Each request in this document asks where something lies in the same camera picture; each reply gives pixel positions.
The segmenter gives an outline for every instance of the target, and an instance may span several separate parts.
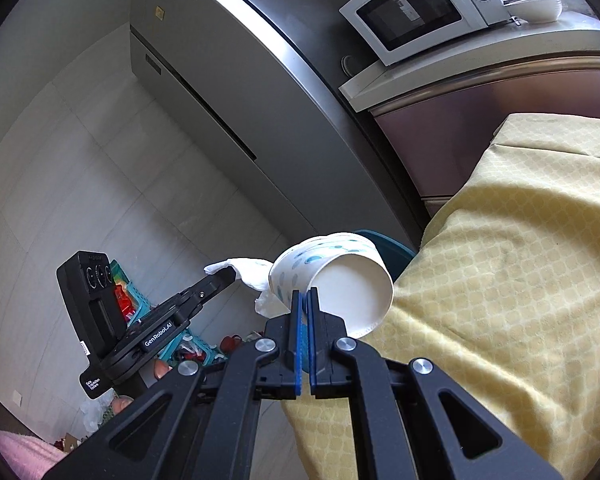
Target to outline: microwave oven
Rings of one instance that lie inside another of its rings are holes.
[[[340,13],[386,66],[511,19],[502,0],[350,0]]]

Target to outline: silver screw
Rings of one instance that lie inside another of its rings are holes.
[[[271,352],[275,347],[276,342],[268,337],[256,341],[256,350],[259,350],[260,352]]]
[[[336,341],[336,346],[345,352],[351,352],[357,344],[356,340],[350,337],[341,337]]]
[[[416,373],[427,375],[430,374],[433,370],[433,363],[431,361],[427,361],[426,359],[416,359],[413,362],[413,369]]]
[[[180,375],[195,375],[198,373],[198,363],[195,361],[183,361],[178,365]]]

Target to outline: microwave window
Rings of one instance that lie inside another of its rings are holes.
[[[371,0],[357,14],[387,50],[462,19],[451,0]]]

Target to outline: plastic bag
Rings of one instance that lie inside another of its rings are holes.
[[[87,399],[80,405],[80,411],[84,413],[84,428],[91,435],[98,431],[102,424],[102,416],[113,400],[113,388],[103,393],[97,399]]]

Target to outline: teal basket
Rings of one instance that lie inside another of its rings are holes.
[[[185,334],[189,334],[192,337],[192,342],[205,353],[205,361],[202,363],[203,366],[209,366],[216,358],[221,355],[224,358],[224,354],[216,349],[211,348],[203,339],[200,339],[197,335],[192,334],[189,329],[183,330],[181,334],[178,334],[173,341],[165,346],[162,351],[158,354],[158,357],[164,361],[168,361],[173,353],[178,348],[178,345],[182,341],[182,337]]]
[[[120,278],[126,283],[126,293],[131,296],[138,306],[135,314],[133,314],[133,317],[126,324],[129,326],[142,316],[146,316],[149,313],[151,310],[151,303],[149,303],[149,300],[145,298],[142,292],[140,292],[134,283],[126,276],[125,271],[122,270],[122,267],[120,267],[120,264],[116,260],[111,261],[111,273],[113,274],[114,278]]]

